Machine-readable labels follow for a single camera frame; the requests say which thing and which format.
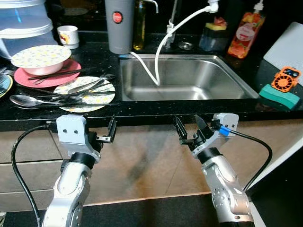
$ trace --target robotic arm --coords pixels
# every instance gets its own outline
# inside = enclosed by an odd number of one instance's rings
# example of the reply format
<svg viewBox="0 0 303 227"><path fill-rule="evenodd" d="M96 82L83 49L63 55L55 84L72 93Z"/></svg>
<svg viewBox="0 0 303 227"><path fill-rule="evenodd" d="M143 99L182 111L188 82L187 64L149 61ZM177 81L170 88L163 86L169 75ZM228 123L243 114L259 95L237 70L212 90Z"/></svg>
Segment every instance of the robotic arm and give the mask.
<svg viewBox="0 0 303 227"><path fill-rule="evenodd" d="M86 119L78 115L63 115L56 121L59 141L71 157L62 164L62 174L53 189L54 196L47 208L43 227L78 227L90 186L95 163L101 159L103 143L113 142L116 134L115 117L108 126L107 136L89 132Z"/></svg>
<svg viewBox="0 0 303 227"><path fill-rule="evenodd" d="M194 158L202 163L202 172L212 192L212 200L222 227L254 227L249 209L249 200L239 185L239 180L227 159L218 148L234 136L225 131L211 130L205 121L195 116L199 129L193 139L187 139L187 132L181 120L175 117L175 127L181 145L188 145ZM214 123L237 128L239 117L232 113L214 115Z"/></svg>

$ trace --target cutting board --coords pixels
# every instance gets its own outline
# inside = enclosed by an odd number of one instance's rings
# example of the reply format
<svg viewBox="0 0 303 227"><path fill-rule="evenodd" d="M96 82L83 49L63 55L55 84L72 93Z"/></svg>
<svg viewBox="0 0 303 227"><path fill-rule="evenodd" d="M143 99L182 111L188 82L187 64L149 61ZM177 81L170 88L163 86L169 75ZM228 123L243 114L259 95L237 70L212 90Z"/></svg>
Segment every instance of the cutting board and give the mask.
<svg viewBox="0 0 303 227"><path fill-rule="evenodd" d="M263 58L280 70L290 66L303 73L303 25L292 22ZM303 75L299 83L303 86Z"/></svg>

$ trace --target dish soap bottle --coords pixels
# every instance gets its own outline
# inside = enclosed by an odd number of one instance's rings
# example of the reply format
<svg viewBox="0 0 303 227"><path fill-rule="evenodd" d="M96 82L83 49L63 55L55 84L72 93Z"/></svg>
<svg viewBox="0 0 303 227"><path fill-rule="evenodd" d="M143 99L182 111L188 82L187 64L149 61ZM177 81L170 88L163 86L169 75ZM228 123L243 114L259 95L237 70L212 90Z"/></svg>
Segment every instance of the dish soap bottle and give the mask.
<svg viewBox="0 0 303 227"><path fill-rule="evenodd" d="M142 50L144 47L145 37L145 2L152 2L156 6L156 13L159 13L158 4L153 0L136 0L134 8L134 36L133 48L135 50Z"/></svg>
<svg viewBox="0 0 303 227"><path fill-rule="evenodd" d="M228 54L243 59L250 51L257 34L264 23L265 17L260 14L263 9L263 0L254 7L254 12L246 12L240 22L238 30L228 48Z"/></svg>

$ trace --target pink plate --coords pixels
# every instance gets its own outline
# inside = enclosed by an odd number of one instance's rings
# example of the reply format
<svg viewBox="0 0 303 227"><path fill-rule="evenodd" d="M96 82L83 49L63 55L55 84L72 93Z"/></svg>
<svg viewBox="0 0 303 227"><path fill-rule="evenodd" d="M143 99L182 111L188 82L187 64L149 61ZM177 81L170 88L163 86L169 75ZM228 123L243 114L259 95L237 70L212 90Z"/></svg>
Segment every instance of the pink plate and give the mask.
<svg viewBox="0 0 303 227"><path fill-rule="evenodd" d="M64 62L63 67L66 67L66 65L68 65L70 62L71 62L71 65L68 68L68 70L62 70L62 72L81 69L80 64L72 59L67 59ZM58 86L58 85L67 83L67 82L75 79L79 74L80 73L77 72L74 74L54 76L54 77L47 78L45 81L43 81L40 84L34 84L34 82L37 80L28 80L28 78L34 77L35 75L31 75L31 74L25 72L22 68L19 68L15 72L14 79L17 83L19 83L23 86L26 86L26 87L53 87L53 86Z"/></svg>

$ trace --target white bowl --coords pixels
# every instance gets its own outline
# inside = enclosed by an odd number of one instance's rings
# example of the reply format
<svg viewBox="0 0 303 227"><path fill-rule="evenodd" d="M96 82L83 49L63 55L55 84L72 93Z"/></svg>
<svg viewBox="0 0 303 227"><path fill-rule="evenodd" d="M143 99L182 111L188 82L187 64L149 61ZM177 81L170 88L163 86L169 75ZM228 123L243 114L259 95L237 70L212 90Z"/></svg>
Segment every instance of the white bowl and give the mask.
<svg viewBox="0 0 303 227"><path fill-rule="evenodd" d="M16 53L11 63L29 74L42 76L59 71L70 55L70 49L64 46L34 46Z"/></svg>

